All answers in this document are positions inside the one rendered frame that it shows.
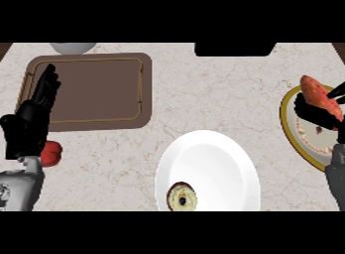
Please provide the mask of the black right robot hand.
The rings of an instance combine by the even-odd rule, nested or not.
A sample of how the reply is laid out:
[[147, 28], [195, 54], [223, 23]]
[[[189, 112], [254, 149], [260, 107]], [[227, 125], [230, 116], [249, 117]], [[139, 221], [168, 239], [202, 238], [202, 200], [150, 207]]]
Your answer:
[[[345, 81], [333, 88], [328, 93], [329, 98], [335, 98], [339, 104], [345, 104]], [[300, 118], [317, 124], [320, 127], [333, 130], [338, 129], [338, 143], [345, 144], [345, 114], [344, 120], [339, 121], [336, 117], [323, 109], [310, 105], [305, 100], [302, 93], [297, 94], [294, 101], [294, 111]]]

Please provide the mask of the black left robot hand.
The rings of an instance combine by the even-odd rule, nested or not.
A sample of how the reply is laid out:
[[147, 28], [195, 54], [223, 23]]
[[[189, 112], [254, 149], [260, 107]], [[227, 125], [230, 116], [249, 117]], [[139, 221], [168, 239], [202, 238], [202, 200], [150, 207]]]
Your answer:
[[23, 101], [15, 114], [6, 114], [0, 118], [7, 160], [41, 155], [47, 142], [50, 113], [60, 85], [56, 67], [49, 64], [32, 98]]

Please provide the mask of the orange sweet potato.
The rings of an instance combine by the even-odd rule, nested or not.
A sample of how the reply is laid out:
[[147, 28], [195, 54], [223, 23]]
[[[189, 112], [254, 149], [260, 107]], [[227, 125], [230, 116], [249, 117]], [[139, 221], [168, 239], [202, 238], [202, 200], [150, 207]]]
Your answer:
[[325, 85], [313, 77], [304, 75], [300, 79], [300, 86], [305, 102], [325, 109], [338, 120], [342, 120], [344, 114], [339, 104], [333, 98], [328, 97], [329, 90]]

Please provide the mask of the yellow rimmed patterned plate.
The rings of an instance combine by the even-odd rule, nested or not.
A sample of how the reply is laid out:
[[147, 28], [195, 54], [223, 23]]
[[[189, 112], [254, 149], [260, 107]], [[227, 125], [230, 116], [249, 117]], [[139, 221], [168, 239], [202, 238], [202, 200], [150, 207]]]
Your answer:
[[280, 101], [280, 126], [288, 142], [301, 158], [317, 170], [325, 171], [325, 167], [331, 164], [338, 132], [319, 127], [297, 116], [294, 111], [294, 100], [300, 92], [301, 87], [297, 86], [286, 93]]

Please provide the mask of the white bowl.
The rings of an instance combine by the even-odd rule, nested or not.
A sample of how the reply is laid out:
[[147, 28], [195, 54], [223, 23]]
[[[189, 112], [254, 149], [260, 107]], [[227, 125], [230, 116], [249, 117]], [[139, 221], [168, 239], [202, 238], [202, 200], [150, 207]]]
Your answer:
[[170, 210], [168, 191], [178, 183], [193, 189], [196, 211], [260, 210], [260, 178], [251, 157], [215, 131], [186, 133], [164, 152], [155, 176], [159, 210]]

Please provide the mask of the pale grey round cup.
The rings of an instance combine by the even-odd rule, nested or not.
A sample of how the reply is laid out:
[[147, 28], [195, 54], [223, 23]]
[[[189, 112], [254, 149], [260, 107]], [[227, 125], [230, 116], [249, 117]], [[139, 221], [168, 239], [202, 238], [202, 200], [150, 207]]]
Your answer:
[[81, 55], [93, 47], [96, 43], [51, 43], [51, 47], [62, 55]]

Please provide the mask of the black appliance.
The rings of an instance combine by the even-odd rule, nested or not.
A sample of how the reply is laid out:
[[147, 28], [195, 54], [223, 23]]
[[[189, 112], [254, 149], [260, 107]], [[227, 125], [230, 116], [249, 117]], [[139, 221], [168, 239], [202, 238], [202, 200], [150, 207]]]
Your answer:
[[266, 57], [274, 43], [196, 43], [198, 57]]

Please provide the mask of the cream topped cupcake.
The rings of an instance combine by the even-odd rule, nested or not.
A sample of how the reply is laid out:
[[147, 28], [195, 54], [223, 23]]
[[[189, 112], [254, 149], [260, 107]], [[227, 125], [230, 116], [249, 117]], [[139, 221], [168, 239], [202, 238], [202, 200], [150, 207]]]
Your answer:
[[175, 183], [167, 193], [167, 206], [171, 211], [193, 211], [198, 197], [193, 188], [184, 182]]

